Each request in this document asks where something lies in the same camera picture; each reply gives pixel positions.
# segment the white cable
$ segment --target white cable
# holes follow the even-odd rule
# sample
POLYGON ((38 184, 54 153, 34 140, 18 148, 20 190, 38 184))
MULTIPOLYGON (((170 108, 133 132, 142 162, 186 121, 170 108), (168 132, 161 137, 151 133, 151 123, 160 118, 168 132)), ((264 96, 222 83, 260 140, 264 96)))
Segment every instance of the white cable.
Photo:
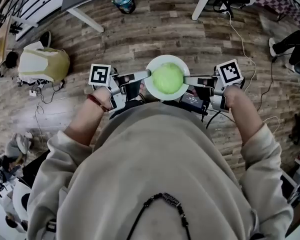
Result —
POLYGON ((230 5, 230 7, 231 7, 231 8, 234 8, 234 9, 240 9, 240 8, 241 8, 241 6, 235 7, 235 6, 232 6, 232 5, 230 5))
POLYGON ((251 82, 252 82, 252 79, 255 77, 256 75, 256 72, 257 72, 257 65, 256 63, 251 59, 249 58, 247 55, 246 55, 246 52, 245 52, 245 46, 244 46, 244 39, 241 37, 241 35, 239 35, 239 33, 236 31, 236 29, 234 28, 234 26, 232 26, 232 19, 231 19, 231 14, 229 11, 227 11, 227 13, 230 15, 230 26, 233 28, 233 30, 237 33, 237 35, 241 38, 241 42, 242 42, 242 49, 243 49, 243 55, 249 60, 251 61, 253 64, 254 64, 254 73, 253 73, 253 76, 251 77, 251 80, 250 80, 250 83, 249 85, 244 89, 244 93, 246 93, 246 90, 250 87, 251 85, 251 82))
POLYGON ((39 124, 38 118, 37 118, 37 113, 38 113, 39 115, 43 115, 44 112, 45 112, 44 109, 43 109, 43 107, 42 107, 41 105, 39 105, 40 102, 41 102, 41 101, 39 101, 39 102, 37 103, 37 105, 36 105, 35 112, 34 112, 34 117, 35 117, 36 123, 37 123, 37 125, 38 125, 38 129, 39 129, 39 131, 40 131, 40 137, 41 137, 41 143, 42 143, 42 146, 41 146, 41 151, 38 151, 37 153, 35 153, 35 154, 34 154, 35 156, 37 156, 38 153, 44 151, 44 138, 43 138, 43 136, 42 136, 42 131, 41 131, 40 124, 39 124), (38 108, 41 108, 41 109, 42 109, 42 113, 39 113, 38 108))
POLYGON ((279 120, 279 118, 278 118, 276 115, 274 115, 274 116, 271 116, 271 117, 267 118, 267 119, 264 120, 263 122, 265 122, 265 121, 267 121, 267 120, 269 120, 269 119, 272 119, 272 118, 276 118, 276 119, 278 120, 278 127, 277 127, 277 128, 275 129, 275 131, 273 132, 273 134, 275 134, 276 131, 279 129, 279 126, 280 126, 280 120, 279 120))

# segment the tennis ball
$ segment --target tennis ball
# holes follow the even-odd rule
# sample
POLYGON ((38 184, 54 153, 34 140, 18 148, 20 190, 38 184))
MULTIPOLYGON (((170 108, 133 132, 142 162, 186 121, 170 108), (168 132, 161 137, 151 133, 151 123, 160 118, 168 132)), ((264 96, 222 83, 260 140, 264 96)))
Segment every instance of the tennis ball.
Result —
POLYGON ((154 86, 164 94, 174 94, 184 83, 184 73, 174 63, 165 63, 152 73, 154 86))

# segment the floor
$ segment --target floor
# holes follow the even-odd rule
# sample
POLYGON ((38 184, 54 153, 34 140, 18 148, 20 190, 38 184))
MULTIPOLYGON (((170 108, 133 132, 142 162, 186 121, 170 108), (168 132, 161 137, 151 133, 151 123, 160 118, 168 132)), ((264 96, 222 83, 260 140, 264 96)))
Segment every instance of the floor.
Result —
MULTIPOLYGON (((131 15, 121 14, 111 0, 95 0, 81 7, 90 17, 105 27, 103 34, 85 25, 67 12, 56 12, 33 28, 15 44, 18 53, 36 41, 45 30, 52 33, 51 46, 64 49, 71 59, 71 69, 65 79, 64 88, 54 95, 53 102, 45 105, 40 98, 29 96, 29 86, 18 87, 15 81, 0 82, 0 148, 4 148, 14 132, 31 131, 35 136, 33 152, 39 156, 47 148, 47 140, 58 130, 64 130, 74 114, 92 91, 88 85, 92 63, 110 64, 120 73, 143 70, 156 56, 171 54, 180 57, 190 68, 191 74, 213 73, 214 66, 237 59, 248 85, 254 74, 254 65, 244 57, 242 42, 229 24, 229 16, 216 13, 206 6, 198 21, 191 15, 199 0, 136 0, 136 10, 131 15)), ((297 30, 289 19, 276 22, 276 16, 262 8, 234 9, 233 26, 244 39, 245 54, 251 57, 257 72, 246 94, 259 107, 261 93, 271 81, 271 59, 268 39, 275 36, 280 41, 297 30)), ((263 97, 259 111, 263 120, 277 116, 280 126, 275 138, 282 146, 282 168, 288 170, 300 154, 288 138, 294 125, 294 114, 300 112, 300 76, 284 67, 280 57, 273 64, 273 84, 263 97)), ((6 76, 16 77, 17 69, 10 69, 6 76)), ((45 86, 44 99, 49 101, 53 93, 51 85, 45 86)), ((209 111, 205 123, 215 112, 209 111)), ((106 116, 96 133, 107 123, 106 116)), ((276 118, 267 121, 274 132, 278 126, 276 118)), ((239 178, 245 171, 240 155, 241 139, 235 125, 219 115, 209 126, 216 147, 239 178)))

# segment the black shoe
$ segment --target black shoe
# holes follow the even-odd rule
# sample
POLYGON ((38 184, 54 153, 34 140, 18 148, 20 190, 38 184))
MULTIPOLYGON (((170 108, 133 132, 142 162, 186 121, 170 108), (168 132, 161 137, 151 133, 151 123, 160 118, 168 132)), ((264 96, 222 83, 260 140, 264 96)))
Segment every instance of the black shoe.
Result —
POLYGON ((40 37, 41 44, 43 47, 50 47, 51 44, 51 33, 50 31, 46 31, 43 33, 43 35, 40 37))

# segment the red bracelet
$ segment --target red bracelet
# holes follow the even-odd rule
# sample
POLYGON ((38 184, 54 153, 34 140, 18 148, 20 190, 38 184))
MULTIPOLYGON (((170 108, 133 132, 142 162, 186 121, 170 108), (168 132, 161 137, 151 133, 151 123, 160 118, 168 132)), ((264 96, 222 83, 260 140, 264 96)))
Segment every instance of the red bracelet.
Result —
POLYGON ((93 96, 92 94, 88 94, 86 97, 88 100, 93 101, 95 104, 97 104, 100 108, 102 108, 102 110, 104 112, 108 112, 109 109, 107 109, 106 107, 104 107, 99 100, 97 100, 97 98, 95 96, 93 96))

